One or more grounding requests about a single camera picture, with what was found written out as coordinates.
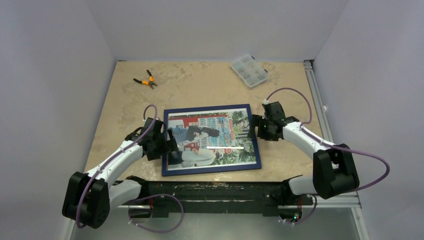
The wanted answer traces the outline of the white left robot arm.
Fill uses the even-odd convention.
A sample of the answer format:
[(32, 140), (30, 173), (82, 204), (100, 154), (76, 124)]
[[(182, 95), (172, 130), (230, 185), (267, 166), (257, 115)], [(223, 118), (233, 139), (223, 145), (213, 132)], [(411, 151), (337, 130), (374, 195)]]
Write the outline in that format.
[(118, 178), (143, 157), (149, 161), (177, 151), (172, 128), (161, 120), (147, 118), (144, 126), (129, 133), (107, 159), (85, 173), (69, 178), (61, 213), (79, 228), (99, 228), (109, 213), (125, 203), (142, 205), (151, 198), (147, 180), (129, 176)]

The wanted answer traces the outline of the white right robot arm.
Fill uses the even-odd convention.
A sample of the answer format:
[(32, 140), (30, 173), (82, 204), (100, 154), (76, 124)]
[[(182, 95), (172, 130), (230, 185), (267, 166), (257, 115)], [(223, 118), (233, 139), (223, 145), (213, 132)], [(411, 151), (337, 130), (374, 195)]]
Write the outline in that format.
[(279, 102), (263, 104), (263, 115), (250, 118), (249, 136), (265, 141), (290, 142), (312, 160), (311, 176), (296, 176), (282, 182), (279, 196), (288, 204), (301, 195), (323, 199), (344, 194), (359, 187), (357, 168), (346, 144), (336, 145), (308, 130), (294, 116), (286, 116)]

